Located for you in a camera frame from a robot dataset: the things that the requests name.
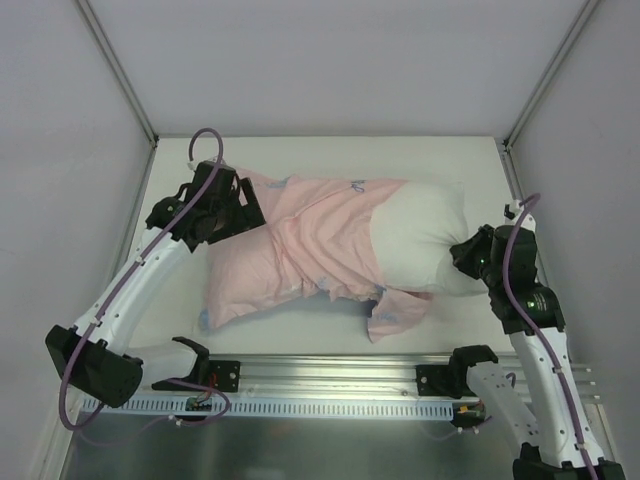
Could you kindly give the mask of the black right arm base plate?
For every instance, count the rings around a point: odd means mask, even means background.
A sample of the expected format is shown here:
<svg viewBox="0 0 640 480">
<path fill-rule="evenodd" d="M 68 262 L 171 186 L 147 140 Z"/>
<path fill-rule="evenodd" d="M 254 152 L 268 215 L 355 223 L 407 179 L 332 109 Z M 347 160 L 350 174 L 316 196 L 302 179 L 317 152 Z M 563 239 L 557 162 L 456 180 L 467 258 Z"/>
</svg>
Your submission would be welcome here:
<svg viewBox="0 0 640 480">
<path fill-rule="evenodd" d="M 416 388 L 420 397 L 460 399 L 464 385 L 448 365 L 422 364 L 415 367 Z"/>
</svg>

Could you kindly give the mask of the white pillow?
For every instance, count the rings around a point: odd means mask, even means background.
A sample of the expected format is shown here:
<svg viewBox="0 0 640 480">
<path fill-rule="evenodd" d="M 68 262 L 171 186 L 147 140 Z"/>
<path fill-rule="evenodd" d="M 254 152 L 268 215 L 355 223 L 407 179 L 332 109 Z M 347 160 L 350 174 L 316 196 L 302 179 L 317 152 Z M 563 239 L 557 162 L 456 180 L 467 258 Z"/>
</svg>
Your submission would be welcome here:
<svg viewBox="0 0 640 480">
<path fill-rule="evenodd" d="M 390 288 L 456 297 L 486 292 L 453 265 L 450 248 L 470 238 L 459 183 L 405 183 L 373 209 L 370 238 Z"/>
</svg>

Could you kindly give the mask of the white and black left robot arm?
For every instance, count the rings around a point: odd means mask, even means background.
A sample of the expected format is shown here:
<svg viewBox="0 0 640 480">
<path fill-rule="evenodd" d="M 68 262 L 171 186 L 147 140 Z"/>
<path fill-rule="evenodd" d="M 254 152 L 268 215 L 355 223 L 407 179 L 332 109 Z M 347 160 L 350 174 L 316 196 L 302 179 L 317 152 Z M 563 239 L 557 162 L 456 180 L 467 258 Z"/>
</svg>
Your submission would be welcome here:
<svg viewBox="0 0 640 480">
<path fill-rule="evenodd" d="M 226 165 L 200 163 L 191 182 L 158 201 L 140 244 L 96 303 L 69 328 L 54 326 L 45 345 L 63 387 L 73 386 L 102 404 L 124 405 L 141 387 L 177 380 L 203 387 L 209 351 L 185 337 L 133 349 L 133 333 L 157 290 L 201 244 L 214 244 L 263 226 L 252 182 Z"/>
</svg>

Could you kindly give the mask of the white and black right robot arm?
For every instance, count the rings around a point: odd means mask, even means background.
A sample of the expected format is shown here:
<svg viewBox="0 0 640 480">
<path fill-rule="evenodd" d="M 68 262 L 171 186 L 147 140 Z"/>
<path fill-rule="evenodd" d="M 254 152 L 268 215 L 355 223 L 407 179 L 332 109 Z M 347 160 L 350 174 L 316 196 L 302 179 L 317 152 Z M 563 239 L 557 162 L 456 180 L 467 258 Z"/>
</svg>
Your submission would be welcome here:
<svg viewBox="0 0 640 480">
<path fill-rule="evenodd" d="M 483 226 L 450 250 L 454 266 L 487 289 L 490 307 L 520 361 L 531 401 L 509 386 L 486 345 L 454 350 L 451 397 L 474 394 L 514 451 L 516 479 L 622 479 L 605 457 L 580 402 L 555 293 L 537 280 L 536 238 L 511 225 Z"/>
</svg>

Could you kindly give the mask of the blue and pink printed pillowcase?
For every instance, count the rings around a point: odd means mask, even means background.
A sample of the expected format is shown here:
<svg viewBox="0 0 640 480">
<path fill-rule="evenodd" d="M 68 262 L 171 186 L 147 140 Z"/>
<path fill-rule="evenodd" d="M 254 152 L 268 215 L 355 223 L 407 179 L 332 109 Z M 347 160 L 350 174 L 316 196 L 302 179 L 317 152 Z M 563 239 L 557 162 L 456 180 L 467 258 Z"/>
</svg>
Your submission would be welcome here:
<svg viewBox="0 0 640 480">
<path fill-rule="evenodd" d="M 266 223 L 210 246 L 203 331 L 321 292 L 331 300 L 374 302 L 367 320 L 372 342 L 421 323 L 431 295 L 391 286 L 371 243 L 375 208 L 403 181 L 239 174 L 251 180 Z"/>
</svg>

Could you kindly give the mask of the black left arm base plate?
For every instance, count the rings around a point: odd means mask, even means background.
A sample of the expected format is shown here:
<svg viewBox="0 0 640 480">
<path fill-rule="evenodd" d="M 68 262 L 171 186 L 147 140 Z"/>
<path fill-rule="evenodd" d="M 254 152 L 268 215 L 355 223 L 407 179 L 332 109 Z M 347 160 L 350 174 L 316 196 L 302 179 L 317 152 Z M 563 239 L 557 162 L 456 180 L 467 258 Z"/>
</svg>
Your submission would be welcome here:
<svg viewBox="0 0 640 480">
<path fill-rule="evenodd" d="M 197 391 L 202 387 L 213 388 L 223 393 L 235 393 L 239 388 L 241 363 L 235 360 L 201 361 L 186 377 L 154 383 L 155 391 Z"/>
</svg>

